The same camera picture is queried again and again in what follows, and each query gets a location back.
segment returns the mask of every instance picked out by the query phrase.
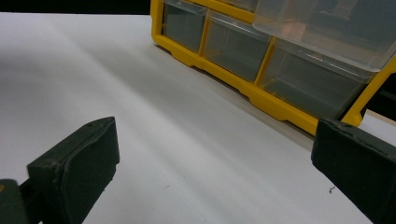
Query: black rubber pad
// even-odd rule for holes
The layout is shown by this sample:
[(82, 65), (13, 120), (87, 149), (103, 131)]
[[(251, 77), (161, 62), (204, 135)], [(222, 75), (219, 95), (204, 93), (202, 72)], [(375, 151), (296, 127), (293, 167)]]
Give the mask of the black rubber pad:
[(312, 162), (374, 223), (396, 223), (396, 147), (341, 121), (321, 119)]
[(27, 168), (33, 188), (60, 217), (50, 218), (51, 222), (79, 224), (112, 180), (119, 162), (116, 123), (106, 118), (82, 126)]

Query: yellow plastic frame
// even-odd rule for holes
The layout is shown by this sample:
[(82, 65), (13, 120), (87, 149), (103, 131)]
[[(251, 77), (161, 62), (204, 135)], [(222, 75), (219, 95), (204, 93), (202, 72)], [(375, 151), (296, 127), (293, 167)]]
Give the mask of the yellow plastic frame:
[[(190, 0), (190, 2), (199, 4), (209, 9), (216, 10), (223, 14), (232, 16), (238, 20), (253, 23), (254, 14), (243, 9), (233, 7), (217, 0)], [(210, 62), (203, 57), (205, 38), (207, 36), (208, 20), (205, 21), (201, 46), (198, 53), (194, 53), (178, 43), (162, 35), (163, 28), (163, 1), (151, 0), (150, 15), (152, 18), (151, 36), (155, 43), (171, 52), (172, 56), (187, 66), (195, 66), (205, 70), (211, 75), (223, 80), (227, 84), (238, 89), (242, 94), (246, 95), (249, 101), (260, 110), (269, 114), (278, 120), (287, 120), (312, 135), (315, 135), (318, 126), (318, 119), (305, 113), (285, 101), (275, 97), (273, 94), (262, 90), (259, 87), (263, 71), (269, 57), (274, 49), (275, 39), (272, 38), (270, 46), (262, 62), (259, 74), (254, 83), (245, 81), (244, 79), (234, 75), (226, 69)], [(389, 64), (379, 72), (373, 80), (366, 86), (358, 99), (346, 112), (341, 121), (354, 126), (359, 126), (362, 121), (361, 111), (367, 105), (369, 100), (374, 96), (377, 90), (384, 84), (387, 78), (396, 73), (396, 57), (393, 57)]]

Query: white table surface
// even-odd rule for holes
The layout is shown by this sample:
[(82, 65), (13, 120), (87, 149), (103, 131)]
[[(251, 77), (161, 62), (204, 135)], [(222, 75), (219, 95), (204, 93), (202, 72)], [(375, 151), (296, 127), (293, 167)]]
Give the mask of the white table surface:
[(0, 178), (22, 183), (30, 161), (115, 116), (121, 162), (84, 223), (370, 223), (329, 193), (312, 136), (172, 58), (150, 25), (0, 13)]

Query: storage bin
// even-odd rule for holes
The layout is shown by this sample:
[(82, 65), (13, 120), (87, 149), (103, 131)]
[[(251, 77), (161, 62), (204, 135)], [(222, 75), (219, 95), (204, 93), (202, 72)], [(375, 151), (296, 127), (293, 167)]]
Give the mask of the storage bin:
[(206, 7), (179, 0), (164, 0), (163, 35), (198, 52)]
[(210, 20), (204, 57), (235, 75), (253, 82), (259, 73), (270, 36), (251, 24), (208, 11)]
[(219, 0), (220, 2), (242, 8), (247, 11), (254, 12), (259, 0)]
[(394, 0), (260, 0), (254, 27), (378, 72), (396, 51)]
[(374, 73), (277, 40), (261, 88), (316, 118), (339, 119)]

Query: small debris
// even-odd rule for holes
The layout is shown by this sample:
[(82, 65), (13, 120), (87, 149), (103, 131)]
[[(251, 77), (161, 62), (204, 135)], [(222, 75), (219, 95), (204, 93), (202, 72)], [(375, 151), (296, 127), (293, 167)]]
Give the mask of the small debris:
[(335, 189), (335, 186), (329, 189), (329, 193), (332, 193), (332, 191)]

